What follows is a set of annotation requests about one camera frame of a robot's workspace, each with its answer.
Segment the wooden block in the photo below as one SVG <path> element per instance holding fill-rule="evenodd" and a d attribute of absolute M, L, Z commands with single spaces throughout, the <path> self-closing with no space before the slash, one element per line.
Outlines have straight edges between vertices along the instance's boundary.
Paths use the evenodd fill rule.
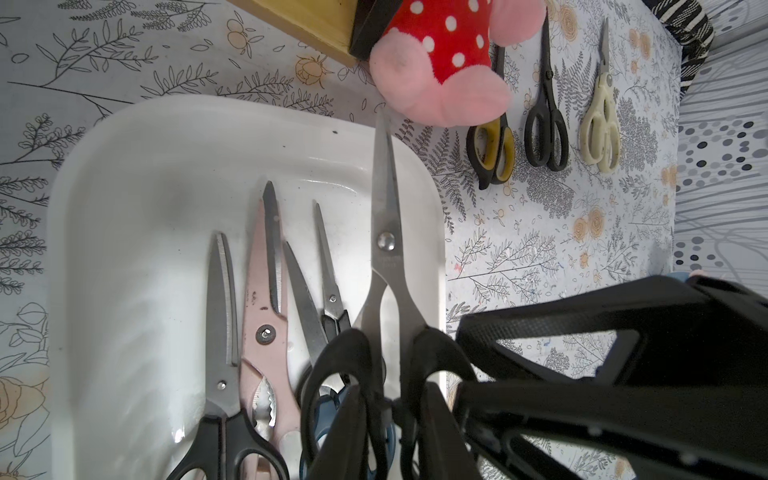
<path fill-rule="evenodd" d="M 352 67 L 349 54 L 357 0 L 229 0 L 325 55 Z"/>

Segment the black and white strap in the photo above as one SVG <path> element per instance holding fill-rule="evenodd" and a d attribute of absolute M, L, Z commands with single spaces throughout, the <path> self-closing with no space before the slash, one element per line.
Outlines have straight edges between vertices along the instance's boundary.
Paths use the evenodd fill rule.
<path fill-rule="evenodd" d="M 699 0 L 643 0 L 664 27 L 683 46 L 680 68 L 680 97 L 690 87 L 707 60 L 715 33 Z"/>

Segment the gray dotted fabric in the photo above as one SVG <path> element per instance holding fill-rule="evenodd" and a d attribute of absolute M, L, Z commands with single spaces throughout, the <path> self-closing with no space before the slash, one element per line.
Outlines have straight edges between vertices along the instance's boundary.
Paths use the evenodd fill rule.
<path fill-rule="evenodd" d="M 674 269 L 768 294 L 768 116 L 679 129 Z"/>
<path fill-rule="evenodd" d="M 763 0 L 702 3 L 713 19 L 715 4 L 720 18 L 768 12 Z M 768 296 L 768 41 L 745 42 L 710 55 L 680 103 L 673 268 Z"/>
<path fill-rule="evenodd" d="M 715 35 L 768 15 L 766 0 L 699 0 L 699 3 L 709 16 Z"/>

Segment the white plastic tray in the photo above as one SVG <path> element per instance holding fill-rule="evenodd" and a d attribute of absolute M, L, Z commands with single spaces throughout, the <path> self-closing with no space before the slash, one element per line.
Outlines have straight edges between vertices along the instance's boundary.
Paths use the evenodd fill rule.
<path fill-rule="evenodd" d="M 417 156 L 394 143 L 406 279 L 424 317 L 442 327 L 440 199 Z M 370 127 L 193 95 L 127 108 L 83 138 L 58 175 L 48 223 L 57 480 L 162 480 L 184 454 L 204 404 L 212 233 L 229 239 L 242 316 L 247 248 L 267 180 L 318 308 L 312 211 L 313 200 L 321 203 L 336 279 L 356 318 L 370 282 L 372 152 Z M 292 293 L 289 308 L 295 385 L 308 355 Z M 394 396 L 391 293 L 382 317 Z"/>

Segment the floral patterned tablecloth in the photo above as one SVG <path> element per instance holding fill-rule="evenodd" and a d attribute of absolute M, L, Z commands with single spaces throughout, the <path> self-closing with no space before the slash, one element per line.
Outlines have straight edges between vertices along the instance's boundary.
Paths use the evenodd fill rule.
<path fill-rule="evenodd" d="M 670 269 L 680 48 L 641 0 L 547 0 L 558 105 L 571 162 L 530 167 L 521 132 L 538 96 L 540 38 L 507 49 L 518 160 L 477 190 L 465 128 L 395 118 L 443 199 L 447 328 L 459 317 L 556 300 Z M 593 91 L 604 17 L 623 144 L 621 168 L 582 161 L 578 125 Z M 211 94 L 373 124 L 384 106 L 365 65 L 343 67 L 226 2 L 5 0 L 0 7 L 0 479 L 51 478 L 45 217 L 67 153 L 96 123 L 144 99 Z M 508 347 L 590 375 L 611 333 Z M 627 462 L 545 440 L 585 478 L 632 478 Z M 486 476 L 497 473 L 490 468 Z"/>

